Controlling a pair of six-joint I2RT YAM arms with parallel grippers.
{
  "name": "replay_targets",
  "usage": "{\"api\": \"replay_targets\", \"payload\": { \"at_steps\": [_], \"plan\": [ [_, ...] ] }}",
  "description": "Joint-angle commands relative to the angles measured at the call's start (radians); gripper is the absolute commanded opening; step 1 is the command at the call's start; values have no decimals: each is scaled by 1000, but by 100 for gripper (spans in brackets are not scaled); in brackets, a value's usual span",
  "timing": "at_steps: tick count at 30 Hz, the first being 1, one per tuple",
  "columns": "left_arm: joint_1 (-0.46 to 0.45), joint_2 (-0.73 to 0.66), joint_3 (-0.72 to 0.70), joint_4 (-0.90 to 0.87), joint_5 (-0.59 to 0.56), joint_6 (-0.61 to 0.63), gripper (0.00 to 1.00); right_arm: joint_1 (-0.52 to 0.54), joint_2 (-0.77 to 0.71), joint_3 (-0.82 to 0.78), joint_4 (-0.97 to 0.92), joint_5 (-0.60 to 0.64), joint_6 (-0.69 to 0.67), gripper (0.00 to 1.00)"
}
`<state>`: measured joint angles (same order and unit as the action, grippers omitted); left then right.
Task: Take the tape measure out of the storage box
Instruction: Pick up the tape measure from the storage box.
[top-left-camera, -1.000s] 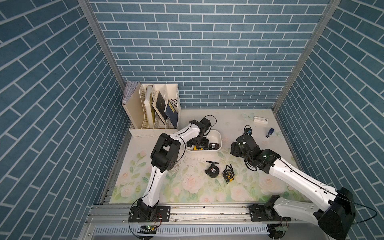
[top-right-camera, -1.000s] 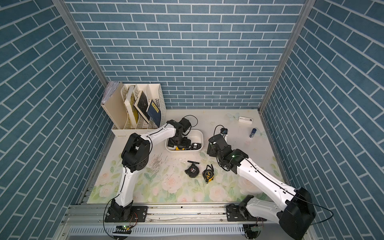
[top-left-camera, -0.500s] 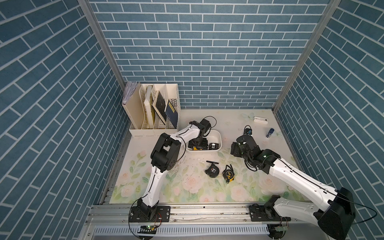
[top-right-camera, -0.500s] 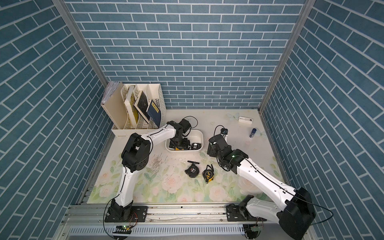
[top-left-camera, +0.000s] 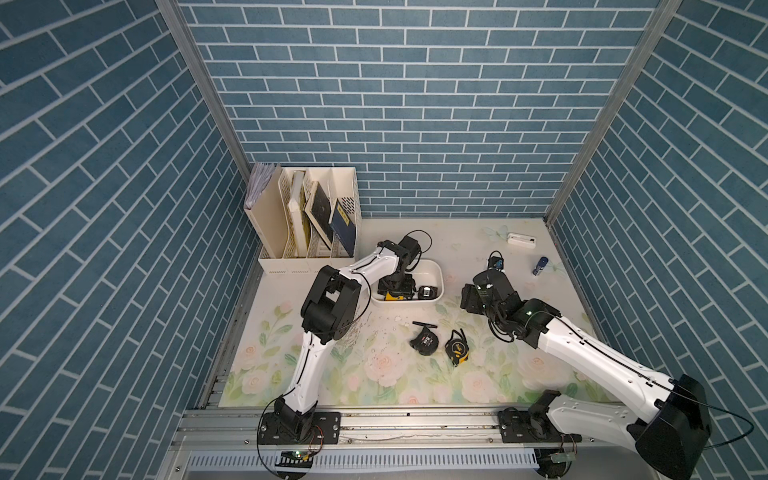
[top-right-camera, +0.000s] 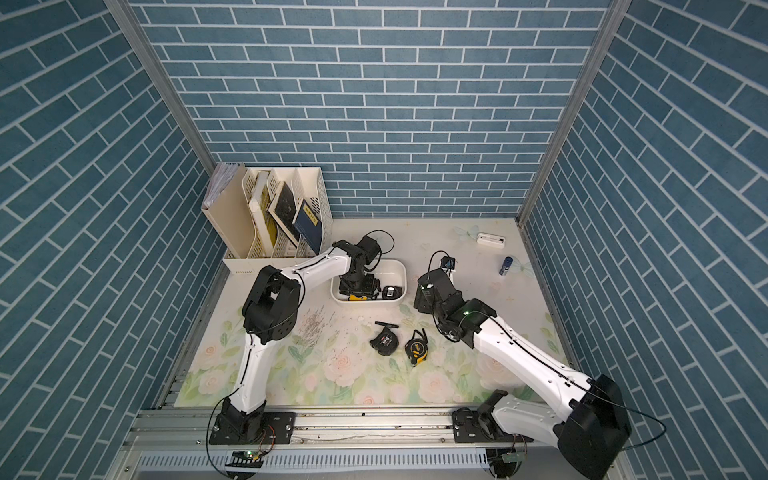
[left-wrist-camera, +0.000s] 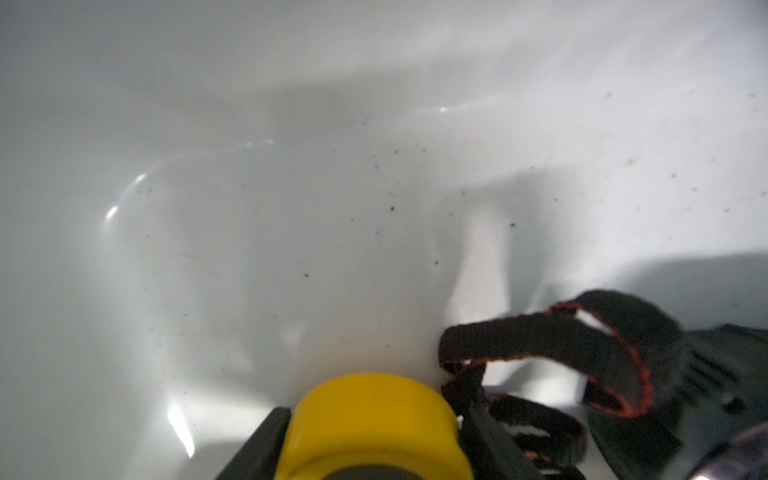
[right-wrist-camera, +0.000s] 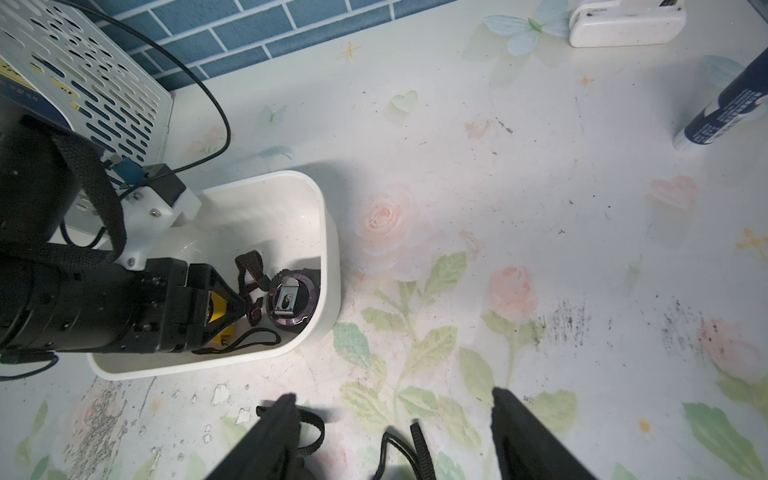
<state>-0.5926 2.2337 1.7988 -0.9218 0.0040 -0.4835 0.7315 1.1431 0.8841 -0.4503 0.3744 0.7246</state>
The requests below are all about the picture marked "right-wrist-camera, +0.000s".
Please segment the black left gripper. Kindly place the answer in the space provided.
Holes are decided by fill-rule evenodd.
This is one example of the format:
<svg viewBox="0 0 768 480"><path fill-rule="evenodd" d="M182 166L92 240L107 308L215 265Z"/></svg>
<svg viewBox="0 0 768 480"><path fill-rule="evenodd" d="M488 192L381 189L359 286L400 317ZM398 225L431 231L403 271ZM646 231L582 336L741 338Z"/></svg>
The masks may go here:
<svg viewBox="0 0 768 480"><path fill-rule="evenodd" d="M190 328L186 280L210 315ZM1 259L2 353L220 350L234 343L237 315L245 310L243 298L209 264L188 269L181 260L160 258L143 271L107 264L67 272Z"/></svg>

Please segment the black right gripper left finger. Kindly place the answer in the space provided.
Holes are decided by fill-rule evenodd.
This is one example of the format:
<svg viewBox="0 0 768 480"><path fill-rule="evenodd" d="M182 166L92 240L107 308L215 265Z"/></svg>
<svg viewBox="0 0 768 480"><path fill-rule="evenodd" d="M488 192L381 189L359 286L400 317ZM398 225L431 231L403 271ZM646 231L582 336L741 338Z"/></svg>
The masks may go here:
<svg viewBox="0 0 768 480"><path fill-rule="evenodd" d="M296 395L284 394L206 479L295 479L299 436Z"/></svg>

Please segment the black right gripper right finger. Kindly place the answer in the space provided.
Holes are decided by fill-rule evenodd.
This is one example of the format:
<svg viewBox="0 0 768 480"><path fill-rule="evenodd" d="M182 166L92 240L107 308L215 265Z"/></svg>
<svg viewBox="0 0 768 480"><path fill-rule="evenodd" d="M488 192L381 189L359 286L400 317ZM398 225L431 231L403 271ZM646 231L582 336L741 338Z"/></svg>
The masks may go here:
<svg viewBox="0 0 768 480"><path fill-rule="evenodd" d="M502 479L596 479L511 391L494 387L492 396L491 431Z"/></svg>

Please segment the yellow round tape measure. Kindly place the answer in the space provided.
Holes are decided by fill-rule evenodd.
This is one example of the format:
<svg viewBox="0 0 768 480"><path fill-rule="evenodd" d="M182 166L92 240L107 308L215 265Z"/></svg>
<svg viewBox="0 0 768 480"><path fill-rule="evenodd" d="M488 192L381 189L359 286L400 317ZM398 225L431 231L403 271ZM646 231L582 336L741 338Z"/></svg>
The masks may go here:
<svg viewBox="0 0 768 480"><path fill-rule="evenodd" d="M223 348L233 342L235 328L232 324L241 307L242 300L237 295L216 290L210 292L204 326L207 343Z"/></svg>

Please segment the black yellow tape measure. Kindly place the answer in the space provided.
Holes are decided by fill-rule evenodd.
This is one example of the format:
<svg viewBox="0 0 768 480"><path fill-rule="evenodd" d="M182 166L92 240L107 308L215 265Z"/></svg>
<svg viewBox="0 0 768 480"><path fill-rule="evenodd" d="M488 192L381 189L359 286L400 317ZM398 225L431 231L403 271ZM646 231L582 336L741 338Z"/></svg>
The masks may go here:
<svg viewBox="0 0 768 480"><path fill-rule="evenodd" d="M418 480L436 480L436 471L432 457L418 420L410 424L412 443L408 444L395 433L387 430L383 433L380 443L379 461L373 475L374 480L384 476L387 464L387 448L394 447L408 462L413 474Z"/></svg>

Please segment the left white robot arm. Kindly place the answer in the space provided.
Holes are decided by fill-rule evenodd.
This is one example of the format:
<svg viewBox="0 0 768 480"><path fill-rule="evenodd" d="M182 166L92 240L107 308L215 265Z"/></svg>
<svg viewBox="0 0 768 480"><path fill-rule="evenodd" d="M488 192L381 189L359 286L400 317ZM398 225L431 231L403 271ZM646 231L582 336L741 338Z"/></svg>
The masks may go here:
<svg viewBox="0 0 768 480"><path fill-rule="evenodd" d="M139 271L117 263L123 210L83 137L28 113L1 117L1 360L60 352L205 353L245 313L244 300L207 264L173 258ZM52 235L79 193L112 246L58 244Z"/></svg>

